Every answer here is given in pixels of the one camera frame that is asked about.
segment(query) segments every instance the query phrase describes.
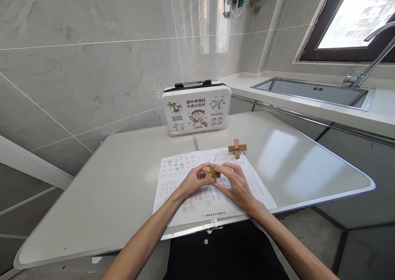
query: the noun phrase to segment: paper sheet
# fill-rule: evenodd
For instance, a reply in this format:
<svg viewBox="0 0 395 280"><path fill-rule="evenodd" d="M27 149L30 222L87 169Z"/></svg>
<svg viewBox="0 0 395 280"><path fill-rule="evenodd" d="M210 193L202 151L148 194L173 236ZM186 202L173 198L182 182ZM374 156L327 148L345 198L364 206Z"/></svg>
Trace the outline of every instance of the paper sheet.
<svg viewBox="0 0 395 280"><path fill-rule="evenodd" d="M153 214L177 189L192 168L202 163L222 165L225 162L239 164L242 167L254 197L263 202L268 209L277 208L272 196L244 154L241 152L240 158L236 159L234 153L228 152L228 148L218 148L194 151L162 159ZM221 175L221 178L218 178L217 182L226 188L231 187L228 178L224 175ZM226 218L241 214L245 214L245 212L230 201L221 191L212 185L207 185L183 201L168 226Z"/></svg>

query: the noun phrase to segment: stainless steel sink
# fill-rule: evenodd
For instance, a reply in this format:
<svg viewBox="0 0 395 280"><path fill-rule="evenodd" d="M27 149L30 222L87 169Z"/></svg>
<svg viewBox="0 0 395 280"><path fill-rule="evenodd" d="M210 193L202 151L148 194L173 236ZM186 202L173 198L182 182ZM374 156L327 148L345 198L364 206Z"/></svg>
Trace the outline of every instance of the stainless steel sink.
<svg viewBox="0 0 395 280"><path fill-rule="evenodd" d="M368 111L375 89L274 77L251 88Z"/></svg>

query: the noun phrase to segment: suitcase handle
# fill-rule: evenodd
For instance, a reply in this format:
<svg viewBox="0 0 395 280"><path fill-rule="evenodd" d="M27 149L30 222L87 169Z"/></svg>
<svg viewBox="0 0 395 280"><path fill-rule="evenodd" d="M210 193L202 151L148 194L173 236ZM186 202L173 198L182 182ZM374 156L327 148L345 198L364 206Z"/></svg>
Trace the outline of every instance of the suitcase handle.
<svg viewBox="0 0 395 280"><path fill-rule="evenodd" d="M204 80L204 81L192 81L192 82L186 82L186 83L176 83L174 84L174 87L176 89L181 89L184 87L184 85L198 85L202 84L203 86L211 85L211 80Z"/></svg>

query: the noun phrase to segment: white table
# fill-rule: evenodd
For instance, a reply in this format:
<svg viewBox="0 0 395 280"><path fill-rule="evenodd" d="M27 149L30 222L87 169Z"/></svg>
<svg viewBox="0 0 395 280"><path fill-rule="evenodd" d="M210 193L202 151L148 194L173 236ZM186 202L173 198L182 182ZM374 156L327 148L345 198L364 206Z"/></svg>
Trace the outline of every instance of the white table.
<svg viewBox="0 0 395 280"><path fill-rule="evenodd" d="M292 210L375 188L364 173L265 111L229 117L225 130L171 138L167 127L103 142L19 250L18 269L119 250L151 216L162 158L238 138L278 208ZM168 227L162 240L248 219Z"/></svg>

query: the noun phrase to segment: hand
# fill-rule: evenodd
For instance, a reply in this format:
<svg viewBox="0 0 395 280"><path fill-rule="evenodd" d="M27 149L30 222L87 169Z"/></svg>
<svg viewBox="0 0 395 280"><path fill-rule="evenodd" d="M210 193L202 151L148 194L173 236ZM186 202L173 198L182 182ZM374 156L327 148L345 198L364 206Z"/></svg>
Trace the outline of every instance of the hand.
<svg viewBox="0 0 395 280"><path fill-rule="evenodd" d="M225 163L222 166L216 164L212 164L212 166L216 172L222 173L229 179L232 188L227 189L219 183L214 183L213 186L231 199L233 203L250 215L256 210L258 205L262 205L262 203L252 195L243 170L239 165Z"/></svg>
<svg viewBox="0 0 395 280"><path fill-rule="evenodd" d="M214 179L211 177L204 178L206 174L202 172L204 166L209 167L210 165L212 164L201 164L193 168L173 194L178 194L182 199L186 199L190 194L200 189L202 186L213 184Z"/></svg>

